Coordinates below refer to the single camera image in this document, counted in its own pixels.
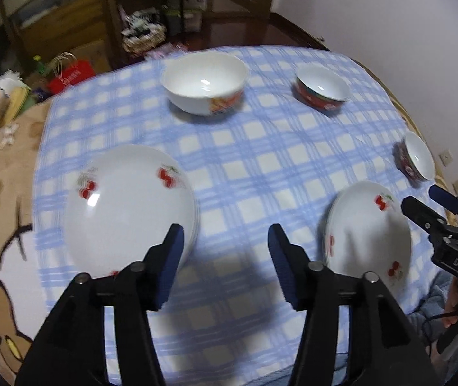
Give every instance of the red bag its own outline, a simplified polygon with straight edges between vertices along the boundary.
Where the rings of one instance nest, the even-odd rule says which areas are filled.
[[[81,81],[96,75],[91,64],[86,60],[76,60],[72,65],[65,68],[61,74],[59,69],[56,71],[56,68],[54,68],[56,78],[48,83],[48,88],[53,94],[58,94],[69,85],[79,84]]]

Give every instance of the cherry pattern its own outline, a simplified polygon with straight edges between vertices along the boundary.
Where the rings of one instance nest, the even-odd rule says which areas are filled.
[[[388,277],[394,277],[396,280],[400,280],[403,274],[402,265],[397,261],[393,262],[392,267],[388,270]]]
[[[378,194],[374,202],[379,206],[379,210],[385,211],[392,206],[393,198],[389,194]]]
[[[158,168],[158,178],[163,182],[163,185],[167,189],[184,187],[181,180],[181,173],[179,173],[176,167],[171,165],[161,165],[161,167]]]
[[[380,194],[378,194],[375,198],[375,202],[376,204],[379,206],[379,210],[383,211],[383,210],[386,210],[387,207],[388,207],[388,203],[386,203],[384,200],[383,200],[383,196],[381,196]]]
[[[91,168],[88,171],[81,173],[81,176],[77,181],[77,184],[79,186],[79,196],[81,196],[85,200],[88,200],[89,197],[92,195],[92,192],[94,192],[98,188],[98,184],[95,181],[95,171],[95,168]]]
[[[167,189],[174,188],[176,186],[176,179],[168,173],[168,170],[163,167],[158,168],[158,177],[163,180],[163,185]]]

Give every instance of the white ceramic bowl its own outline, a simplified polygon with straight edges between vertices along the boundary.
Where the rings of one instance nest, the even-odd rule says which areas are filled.
[[[197,52],[170,60],[161,84],[178,108],[206,116],[234,105],[243,93],[248,74],[249,69],[236,56]]]
[[[71,188],[63,229],[77,269],[104,277],[142,260],[172,223],[184,228],[180,267],[199,223],[186,173],[155,148],[119,145],[95,157]]]
[[[403,171],[417,181],[434,180],[436,169],[429,148],[420,137],[411,131],[399,144],[399,157]]]
[[[319,64],[297,68],[297,90],[311,106],[323,110],[335,110],[351,96],[345,80]]]

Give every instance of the plaid tablecloth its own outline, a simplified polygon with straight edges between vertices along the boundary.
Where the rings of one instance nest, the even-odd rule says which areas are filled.
[[[95,77],[52,105],[35,172],[34,227],[49,309],[77,272],[63,243],[63,210],[79,172],[106,150],[150,145],[188,173],[200,206],[200,234],[168,303],[150,313],[155,348],[169,384],[245,384],[291,365],[304,323],[284,301],[267,249],[282,224],[291,242],[323,259],[321,219],[356,181],[387,186],[432,207],[429,184],[415,190],[395,168],[392,147],[407,128],[385,91],[346,56],[289,47],[218,49],[246,62],[250,77],[233,113],[194,117],[172,106],[160,86],[165,62]],[[352,99],[328,117],[295,99],[295,68],[320,63],[351,86]],[[423,232],[412,228],[406,312],[437,272]],[[339,350],[347,347],[342,312]],[[111,380],[119,381],[112,312],[107,313]]]

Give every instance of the floor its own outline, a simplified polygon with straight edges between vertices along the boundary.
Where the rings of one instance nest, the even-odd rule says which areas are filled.
[[[213,12],[241,12],[248,13],[249,11],[231,0],[213,0]]]

